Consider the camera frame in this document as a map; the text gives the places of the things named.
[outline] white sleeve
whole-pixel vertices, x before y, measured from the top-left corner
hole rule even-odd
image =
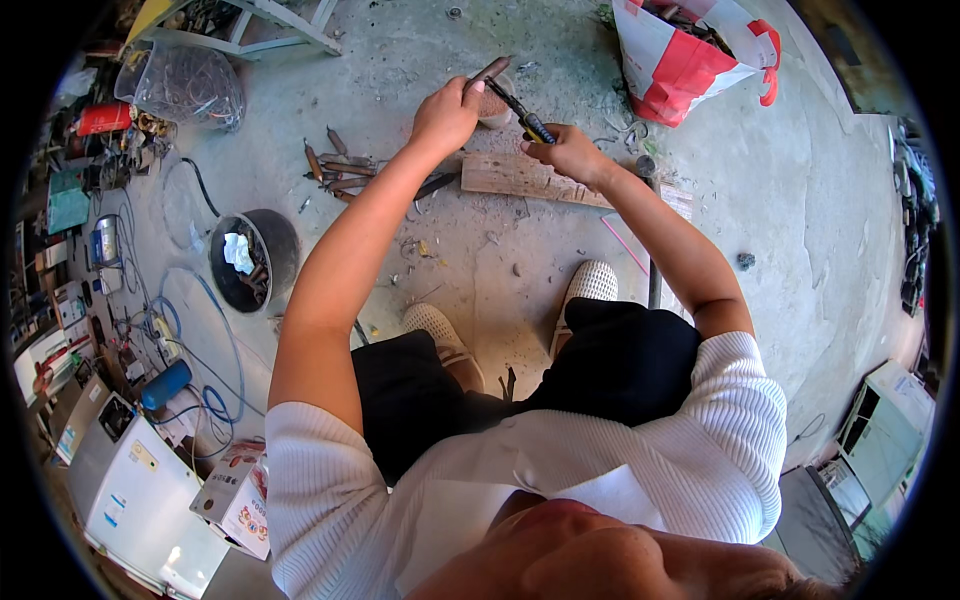
[[[780,517],[780,469],[786,452],[786,397],[767,377],[756,340],[732,331],[700,345],[692,390],[678,414],[704,430],[743,472],[763,507],[759,539]]]
[[[267,525],[276,585],[293,598],[330,591],[387,501],[364,439],[325,410],[267,413]]]

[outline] red and white bag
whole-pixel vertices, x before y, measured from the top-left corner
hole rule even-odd
[[[679,5],[694,24],[715,29],[736,59],[648,13],[644,1]],[[770,84],[760,103],[769,107],[777,98],[780,34],[733,0],[612,0],[612,6],[637,116],[677,127],[706,98],[760,72]]]

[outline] white ribbed sweater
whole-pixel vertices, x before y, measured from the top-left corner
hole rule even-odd
[[[783,391],[743,332],[703,342],[691,380],[675,416],[638,427],[531,411],[448,438],[389,494],[355,431],[310,404],[279,404],[266,426],[274,580],[291,597],[401,597],[479,541],[514,490],[756,543],[780,516]]]

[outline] concrete floor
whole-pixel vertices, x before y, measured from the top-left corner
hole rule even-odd
[[[694,194],[694,225],[732,263],[739,252],[756,255],[756,266],[739,279],[767,371],[789,399],[790,439],[826,415],[819,431],[790,446],[784,464],[790,469],[832,436],[854,386],[891,356],[912,325],[900,311],[900,200],[887,143],[892,121],[852,114],[826,58],[786,2],[739,1],[780,32],[777,101],[762,108],[765,85],[750,78],[703,102],[676,130],[651,124],[646,141],[660,173]],[[629,123],[630,117],[613,89],[620,79],[616,34],[596,22],[594,2],[457,4],[464,16],[451,21],[444,13],[449,3],[341,3],[327,32],[343,32],[342,57],[293,48],[240,64],[247,102],[240,131],[181,128],[176,153],[200,165],[221,212],[269,207],[290,219],[301,260],[344,206],[301,177],[307,170],[301,139],[331,152],[329,125],[352,154],[389,158],[404,143],[424,96],[497,56],[514,55],[508,74],[541,118],[576,124],[593,138],[618,137],[601,142],[602,149],[617,160],[634,159],[623,135],[604,121]],[[539,68],[517,74],[516,65],[531,60]],[[478,130],[466,148],[518,152],[519,135],[516,124]],[[191,221],[203,232],[216,220],[189,168],[174,166],[176,158],[171,154],[159,173],[130,185],[139,267],[151,295],[174,265],[212,281],[205,253],[184,248]],[[311,203],[299,215],[308,196]],[[122,199],[122,193],[108,194],[104,212]],[[536,388],[549,364],[566,284],[585,258],[613,264],[621,300],[646,300],[646,276],[600,222],[609,211],[461,192],[458,183],[421,206],[425,214],[411,207],[397,233],[360,322],[374,341],[397,335],[406,306],[429,293],[426,299],[473,350],[490,393],[499,395],[497,377],[505,378],[508,366],[516,371],[518,398]],[[399,243],[410,238],[425,240],[436,258],[402,255]],[[638,248],[636,240],[631,244]],[[522,265],[523,277],[511,273],[514,263]],[[399,274],[396,285],[393,274]],[[203,289],[174,272],[164,294],[183,319],[185,343],[235,384],[228,337]],[[140,308],[126,293],[116,301],[124,299],[131,313]],[[100,308],[106,313],[98,299]],[[248,399],[265,408],[276,336],[262,317],[229,309],[227,316],[248,346],[240,348]],[[203,377],[215,384],[208,373]],[[235,398],[224,397],[235,412]],[[262,419],[248,413],[237,436],[262,432]]]

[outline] metal frame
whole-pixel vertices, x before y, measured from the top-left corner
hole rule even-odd
[[[317,5],[317,9],[309,21],[290,9],[279,5],[277,2],[274,2],[274,0],[226,0],[233,6],[243,9],[243,12],[233,25],[229,40],[161,27],[163,21],[186,6],[189,1],[190,0],[186,0],[185,2],[172,2],[165,11],[159,13],[156,18],[152,19],[151,23],[144,28],[143,33],[137,36],[137,38],[144,37],[177,44],[201,46],[246,60],[255,60],[252,59],[251,54],[256,52],[304,43],[322,48],[333,56],[339,57],[343,54],[343,47],[340,43],[324,34],[324,26],[333,14],[337,0],[320,0],[320,4]],[[297,34],[280,39],[270,39],[253,44],[241,45],[240,40],[243,38],[244,32],[247,31],[247,25],[253,16],[258,16],[276,23],[285,29],[293,29]]]

